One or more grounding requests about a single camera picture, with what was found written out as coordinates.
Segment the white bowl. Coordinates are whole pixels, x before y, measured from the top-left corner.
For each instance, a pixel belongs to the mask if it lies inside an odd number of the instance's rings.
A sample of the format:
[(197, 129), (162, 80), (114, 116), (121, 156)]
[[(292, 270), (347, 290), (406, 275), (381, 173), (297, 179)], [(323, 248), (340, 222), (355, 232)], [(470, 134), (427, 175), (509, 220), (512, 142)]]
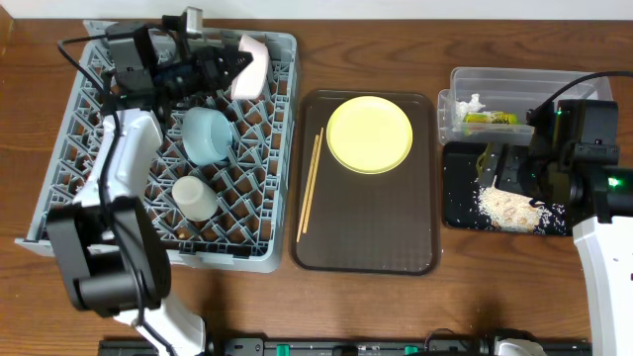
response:
[(256, 99), (261, 95), (267, 82), (270, 64), (268, 48), (256, 39), (243, 35), (238, 50), (249, 53), (252, 61), (232, 80), (230, 96), (232, 100)]

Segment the light blue plate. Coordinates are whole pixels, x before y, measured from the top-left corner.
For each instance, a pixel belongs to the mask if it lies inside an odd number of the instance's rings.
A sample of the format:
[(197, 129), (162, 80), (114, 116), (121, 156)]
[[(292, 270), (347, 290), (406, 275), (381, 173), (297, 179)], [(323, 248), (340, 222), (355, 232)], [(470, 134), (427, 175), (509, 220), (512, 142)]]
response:
[(192, 108), (183, 118), (182, 140), (186, 154), (196, 165), (223, 161), (232, 145), (229, 121), (220, 111)]

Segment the green yellow snack wrapper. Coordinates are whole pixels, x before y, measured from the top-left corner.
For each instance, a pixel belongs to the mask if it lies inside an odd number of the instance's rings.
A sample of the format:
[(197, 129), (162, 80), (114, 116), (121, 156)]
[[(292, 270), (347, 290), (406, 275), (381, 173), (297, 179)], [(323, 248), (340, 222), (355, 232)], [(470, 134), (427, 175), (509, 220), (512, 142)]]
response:
[(468, 113), (464, 122), (467, 124), (464, 127), (465, 134), (471, 134), (479, 132), (484, 129), (484, 125), (488, 124), (500, 124), (500, 125), (519, 125), (520, 121), (516, 114), (505, 112), (481, 112), (481, 113)]

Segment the white green cup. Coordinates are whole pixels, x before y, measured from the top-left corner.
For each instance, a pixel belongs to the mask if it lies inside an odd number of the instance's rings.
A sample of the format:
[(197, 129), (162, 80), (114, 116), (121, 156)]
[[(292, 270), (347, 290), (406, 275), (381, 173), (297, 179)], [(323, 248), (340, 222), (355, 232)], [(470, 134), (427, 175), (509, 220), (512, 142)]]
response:
[(194, 222), (208, 220), (219, 207), (216, 193), (195, 176), (179, 178), (172, 187), (172, 197), (182, 215)]

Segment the wooden chopstick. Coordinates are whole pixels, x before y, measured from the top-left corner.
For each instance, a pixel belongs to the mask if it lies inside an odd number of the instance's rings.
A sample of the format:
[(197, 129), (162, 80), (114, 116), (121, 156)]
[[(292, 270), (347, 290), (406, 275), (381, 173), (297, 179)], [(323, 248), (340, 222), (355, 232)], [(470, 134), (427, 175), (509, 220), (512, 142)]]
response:
[(305, 214), (305, 219), (304, 219), (304, 223), (303, 223), (303, 230), (302, 230), (302, 234), (301, 235), (306, 234), (308, 232), (309, 219), (310, 219), (310, 214), (311, 214), (311, 210), (312, 210), (312, 202), (313, 202), (314, 191), (315, 191), (315, 186), (316, 186), (317, 171), (318, 171), (318, 165), (319, 165), (319, 159), (320, 159), (320, 152), (321, 152), (323, 137), (324, 137), (324, 128), (321, 128), (320, 132), (319, 132), (319, 141), (318, 141), (318, 146), (317, 146), (317, 151), (316, 151), (316, 159), (315, 159), (315, 162), (314, 162), (314, 171), (313, 171), (313, 176), (312, 176), (311, 185), (310, 185), (310, 189), (309, 189), (308, 205), (307, 205), (307, 210), (306, 210), (306, 214)]
[(317, 134), (315, 136), (315, 142), (314, 142), (312, 157), (311, 157), (310, 166), (309, 166), (308, 178), (307, 178), (307, 182), (306, 182), (307, 184), (306, 184), (306, 189), (305, 189), (305, 192), (304, 192), (304, 198), (303, 198), (303, 202), (302, 202), (302, 209), (301, 209), (301, 214), (300, 214), (300, 218), (299, 218), (299, 226), (298, 226), (298, 231), (297, 231), (297, 236), (296, 236), (296, 242), (300, 241), (302, 230), (303, 230), (303, 223), (304, 223), (305, 214), (306, 214), (307, 205), (308, 205), (309, 189), (310, 189), (311, 180), (312, 180), (313, 171), (314, 171), (314, 162), (315, 162), (316, 155), (317, 155), (318, 141), (319, 141), (319, 134)]

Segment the white tissue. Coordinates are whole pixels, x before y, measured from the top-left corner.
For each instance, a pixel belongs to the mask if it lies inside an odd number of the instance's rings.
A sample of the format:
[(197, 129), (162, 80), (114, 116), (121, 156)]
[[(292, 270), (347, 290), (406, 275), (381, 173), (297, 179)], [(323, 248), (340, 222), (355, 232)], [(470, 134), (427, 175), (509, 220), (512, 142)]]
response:
[(480, 101), (479, 93), (472, 94), (469, 102), (466, 102), (466, 101), (455, 102), (456, 115), (457, 115), (457, 118), (461, 121), (463, 121), (468, 114), (479, 113), (485, 107), (486, 105)]

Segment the yellow plate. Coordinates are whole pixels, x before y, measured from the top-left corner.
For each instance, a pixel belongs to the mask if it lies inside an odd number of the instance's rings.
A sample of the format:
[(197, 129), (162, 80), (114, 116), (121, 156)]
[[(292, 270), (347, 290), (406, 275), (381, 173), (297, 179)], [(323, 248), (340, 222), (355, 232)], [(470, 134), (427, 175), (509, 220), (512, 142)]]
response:
[(400, 165), (413, 143), (407, 114), (378, 96), (349, 99), (331, 114), (325, 137), (333, 157), (361, 174), (382, 174)]

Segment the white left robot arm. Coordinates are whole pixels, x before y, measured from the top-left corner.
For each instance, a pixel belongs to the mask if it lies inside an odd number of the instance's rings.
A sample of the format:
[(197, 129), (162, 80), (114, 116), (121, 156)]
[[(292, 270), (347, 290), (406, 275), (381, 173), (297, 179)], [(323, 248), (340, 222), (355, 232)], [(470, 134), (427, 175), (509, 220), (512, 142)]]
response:
[(45, 229), (70, 301), (135, 328), (160, 355), (203, 355), (203, 319), (171, 292), (167, 252), (141, 200), (163, 124), (151, 111), (119, 110), (110, 83), (103, 138), (87, 182), (72, 204), (51, 210)]

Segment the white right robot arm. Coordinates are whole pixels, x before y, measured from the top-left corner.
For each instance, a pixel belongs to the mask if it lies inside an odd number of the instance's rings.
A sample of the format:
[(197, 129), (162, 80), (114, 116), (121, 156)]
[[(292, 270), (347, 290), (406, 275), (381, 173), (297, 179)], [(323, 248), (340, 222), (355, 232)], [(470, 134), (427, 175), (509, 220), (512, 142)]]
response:
[(615, 145), (535, 152), (490, 143), (476, 164), (486, 187), (564, 207), (584, 270), (595, 355), (632, 352), (632, 172), (618, 159)]

